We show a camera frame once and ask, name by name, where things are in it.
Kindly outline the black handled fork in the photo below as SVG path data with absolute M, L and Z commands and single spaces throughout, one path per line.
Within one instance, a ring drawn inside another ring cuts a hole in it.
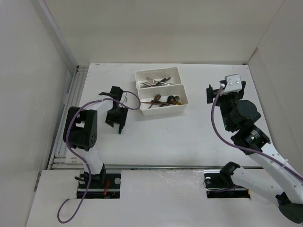
M 145 88 L 145 87 L 153 87 L 153 83 L 150 82 L 141 83 L 141 88 Z

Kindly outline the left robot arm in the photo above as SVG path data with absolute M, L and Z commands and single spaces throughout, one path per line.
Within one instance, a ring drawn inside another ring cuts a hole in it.
M 81 107 L 72 106 L 68 110 L 63 141 L 68 150 L 84 163 L 84 173 L 79 180 L 85 184 L 91 183 L 99 188 L 106 182 L 105 165 L 94 148 L 98 140 L 98 108 L 104 101 L 112 102 L 105 123 L 111 127 L 117 124 L 118 133 L 122 133 L 128 110 L 131 109 L 121 102 L 125 93 L 120 87 L 112 86 L 110 92 L 99 94 L 104 98 L 90 101 Z

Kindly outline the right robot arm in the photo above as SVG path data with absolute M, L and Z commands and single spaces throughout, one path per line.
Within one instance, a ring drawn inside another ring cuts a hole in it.
M 271 201 L 290 221 L 302 224 L 303 177 L 254 124 L 260 113 L 251 101 L 243 99 L 245 85 L 243 81 L 239 88 L 229 91 L 228 83 L 222 80 L 219 89 L 212 86 L 206 89 L 206 102 L 212 104 L 211 124 L 223 143 L 257 162 L 272 180 L 250 174 L 240 165 L 229 162 L 220 170 L 219 180 L 223 188 L 219 192 L 237 186 L 249 189 Z

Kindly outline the black measuring spoon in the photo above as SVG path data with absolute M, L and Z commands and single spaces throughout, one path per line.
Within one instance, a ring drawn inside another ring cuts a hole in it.
M 168 96 L 167 101 L 166 102 L 160 102 L 158 101 L 156 104 L 157 105 L 161 105 L 161 104 L 166 104 L 166 103 L 170 103 L 170 102 L 176 102 L 176 99 L 174 96 Z

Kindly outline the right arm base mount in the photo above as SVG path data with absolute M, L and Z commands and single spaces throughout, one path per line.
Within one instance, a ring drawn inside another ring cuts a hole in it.
M 238 168 L 240 168 L 240 165 L 229 162 L 222 169 L 206 170 L 203 181 L 206 197 L 208 199 L 250 199 L 248 189 L 235 185 L 232 182 L 231 175 Z

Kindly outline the white plastic bin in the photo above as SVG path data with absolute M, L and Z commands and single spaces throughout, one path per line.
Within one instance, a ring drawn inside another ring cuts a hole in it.
M 135 72 L 136 88 L 140 89 L 144 86 L 143 83 L 148 83 L 147 77 L 160 81 L 164 78 L 170 78 L 167 83 L 169 84 L 181 84 L 181 78 L 177 67 L 153 69 L 153 70 L 142 70 Z
M 181 113 L 188 105 L 182 84 L 142 88 L 138 90 L 138 97 L 145 117 Z

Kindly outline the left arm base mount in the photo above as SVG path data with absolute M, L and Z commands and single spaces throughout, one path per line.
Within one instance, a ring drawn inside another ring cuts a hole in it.
M 74 177 L 78 181 L 76 197 L 81 199 L 85 194 L 88 185 L 89 175 L 81 172 L 79 176 Z M 101 178 L 92 175 L 89 188 L 85 194 L 85 199 L 119 199 L 122 175 L 121 171 L 109 169 L 102 173 Z

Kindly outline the gold fork green handle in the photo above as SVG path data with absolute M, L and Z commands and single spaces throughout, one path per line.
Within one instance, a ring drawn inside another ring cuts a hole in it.
M 161 85 L 169 85 L 168 83 L 166 82 L 163 82 L 163 81 L 156 81 L 156 80 L 153 80 L 153 86 L 156 87 L 156 86 L 161 86 Z

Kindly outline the silver fork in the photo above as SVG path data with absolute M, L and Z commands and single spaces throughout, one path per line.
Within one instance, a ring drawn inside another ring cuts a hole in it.
M 147 87 L 158 87 L 158 86 L 162 86 L 163 83 L 162 82 L 152 82 L 152 81 L 147 81 L 147 82 L 143 82 L 140 85 L 140 88 L 147 88 Z

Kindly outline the silver spoon copper handle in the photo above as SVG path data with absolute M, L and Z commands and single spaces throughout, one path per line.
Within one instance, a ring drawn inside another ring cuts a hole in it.
M 174 96 L 175 99 L 176 99 L 176 102 L 179 102 L 180 101 L 180 97 L 179 96 Z

